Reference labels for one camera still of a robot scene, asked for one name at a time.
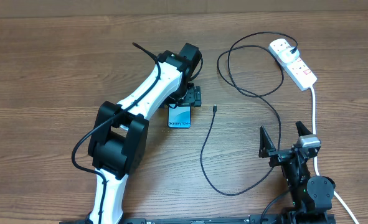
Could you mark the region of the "Samsung Galaxy smartphone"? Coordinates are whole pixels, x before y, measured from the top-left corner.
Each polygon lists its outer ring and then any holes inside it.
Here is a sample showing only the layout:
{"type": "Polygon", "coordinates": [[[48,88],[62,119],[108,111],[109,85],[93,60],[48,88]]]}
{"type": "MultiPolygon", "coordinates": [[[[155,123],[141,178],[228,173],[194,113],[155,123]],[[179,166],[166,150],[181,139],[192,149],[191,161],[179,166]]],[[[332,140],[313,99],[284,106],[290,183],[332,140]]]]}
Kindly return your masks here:
{"type": "Polygon", "coordinates": [[[169,128],[187,129],[191,127],[191,108],[189,106],[177,106],[176,108],[168,108],[169,128]]]}

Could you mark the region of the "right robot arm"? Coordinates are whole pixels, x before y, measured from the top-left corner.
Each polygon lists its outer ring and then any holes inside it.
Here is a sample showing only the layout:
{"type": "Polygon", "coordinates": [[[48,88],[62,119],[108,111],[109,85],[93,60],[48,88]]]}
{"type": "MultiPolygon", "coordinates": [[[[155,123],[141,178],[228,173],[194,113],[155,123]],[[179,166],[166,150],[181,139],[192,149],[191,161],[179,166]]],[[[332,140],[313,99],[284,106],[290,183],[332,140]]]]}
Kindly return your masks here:
{"type": "Polygon", "coordinates": [[[280,166],[288,189],[271,201],[260,216],[265,220],[266,212],[279,199],[290,194],[293,206],[286,207],[281,213],[268,219],[268,223],[335,223],[332,198],[336,188],[335,182],[326,176],[309,172],[307,162],[315,158],[321,148],[317,135],[308,130],[301,121],[296,122],[299,138],[289,149],[277,150],[266,129],[260,128],[260,148],[258,156],[269,158],[269,166],[280,166]]]}

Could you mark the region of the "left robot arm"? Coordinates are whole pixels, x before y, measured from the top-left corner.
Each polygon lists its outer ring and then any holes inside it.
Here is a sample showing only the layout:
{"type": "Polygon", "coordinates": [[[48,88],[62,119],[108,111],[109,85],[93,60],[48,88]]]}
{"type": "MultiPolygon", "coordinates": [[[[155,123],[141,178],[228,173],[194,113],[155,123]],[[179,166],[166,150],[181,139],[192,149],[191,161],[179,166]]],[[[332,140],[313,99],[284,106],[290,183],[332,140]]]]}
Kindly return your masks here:
{"type": "Polygon", "coordinates": [[[168,50],[152,55],[153,71],[140,86],[118,103],[104,102],[97,113],[88,146],[97,172],[93,210],[85,223],[119,223],[130,174],[139,166],[146,147],[149,120],[158,108],[170,111],[201,106],[201,89],[193,84],[202,66],[198,47],[186,43],[177,54],[168,50]]]}

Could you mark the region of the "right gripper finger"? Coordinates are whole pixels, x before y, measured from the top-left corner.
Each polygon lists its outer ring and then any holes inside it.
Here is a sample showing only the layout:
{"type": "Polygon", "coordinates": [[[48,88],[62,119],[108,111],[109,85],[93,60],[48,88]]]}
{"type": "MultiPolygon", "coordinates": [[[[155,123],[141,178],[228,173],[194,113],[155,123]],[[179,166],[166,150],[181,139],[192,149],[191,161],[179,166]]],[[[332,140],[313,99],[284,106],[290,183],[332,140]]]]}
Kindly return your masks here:
{"type": "Polygon", "coordinates": [[[312,132],[301,122],[301,121],[297,121],[295,123],[296,128],[297,128],[297,132],[298,132],[298,136],[307,136],[307,135],[311,135],[312,132]]]}
{"type": "Polygon", "coordinates": [[[271,152],[275,152],[276,147],[273,144],[273,141],[268,135],[266,129],[261,126],[260,127],[260,147],[258,156],[261,158],[267,158],[270,156],[271,152]]]}

